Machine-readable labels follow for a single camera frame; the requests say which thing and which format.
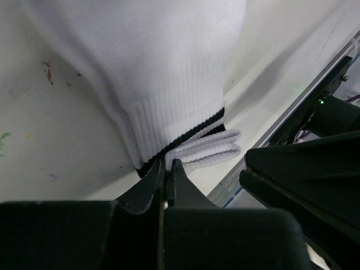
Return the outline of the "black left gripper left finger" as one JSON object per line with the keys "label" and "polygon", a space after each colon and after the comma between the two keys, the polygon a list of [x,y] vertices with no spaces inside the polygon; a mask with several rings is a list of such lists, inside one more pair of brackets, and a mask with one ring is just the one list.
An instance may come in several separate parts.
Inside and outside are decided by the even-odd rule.
{"label": "black left gripper left finger", "polygon": [[157,159],[139,182],[112,201],[112,210],[115,215],[159,215],[161,200],[162,160]]}

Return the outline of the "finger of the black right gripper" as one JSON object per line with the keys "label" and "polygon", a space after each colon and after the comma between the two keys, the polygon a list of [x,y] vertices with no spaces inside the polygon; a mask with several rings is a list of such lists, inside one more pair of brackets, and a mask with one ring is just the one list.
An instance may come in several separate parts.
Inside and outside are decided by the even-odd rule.
{"label": "finger of the black right gripper", "polygon": [[321,219],[303,204],[271,187],[264,179],[244,170],[240,173],[239,181],[241,187],[261,204],[290,212],[300,223],[307,242],[316,252],[359,253],[359,243]]}
{"label": "finger of the black right gripper", "polygon": [[253,148],[245,154],[245,190],[255,193],[270,183],[293,191],[298,187],[331,187],[359,196],[359,132],[348,132],[293,145]]}

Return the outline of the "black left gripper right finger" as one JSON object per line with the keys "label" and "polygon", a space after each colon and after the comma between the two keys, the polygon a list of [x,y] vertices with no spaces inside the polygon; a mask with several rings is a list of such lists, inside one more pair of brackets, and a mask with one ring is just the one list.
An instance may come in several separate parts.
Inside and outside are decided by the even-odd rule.
{"label": "black left gripper right finger", "polygon": [[169,208],[216,209],[211,202],[188,178],[182,162],[174,159],[165,179],[165,201]]}

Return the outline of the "white sock black stripes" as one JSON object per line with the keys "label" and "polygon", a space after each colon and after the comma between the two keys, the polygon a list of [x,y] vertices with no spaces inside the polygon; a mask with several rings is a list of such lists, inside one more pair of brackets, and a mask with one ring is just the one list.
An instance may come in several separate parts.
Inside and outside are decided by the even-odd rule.
{"label": "white sock black stripes", "polygon": [[94,88],[144,177],[240,154],[223,88],[245,1],[23,1],[46,42]]}

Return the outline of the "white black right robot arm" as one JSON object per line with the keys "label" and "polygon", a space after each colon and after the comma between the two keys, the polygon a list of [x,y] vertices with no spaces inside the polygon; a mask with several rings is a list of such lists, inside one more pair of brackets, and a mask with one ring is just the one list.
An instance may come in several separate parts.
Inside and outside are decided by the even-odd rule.
{"label": "white black right robot arm", "polygon": [[308,116],[317,138],[249,150],[240,184],[264,205],[292,213],[326,253],[358,253],[359,108],[328,97]]}

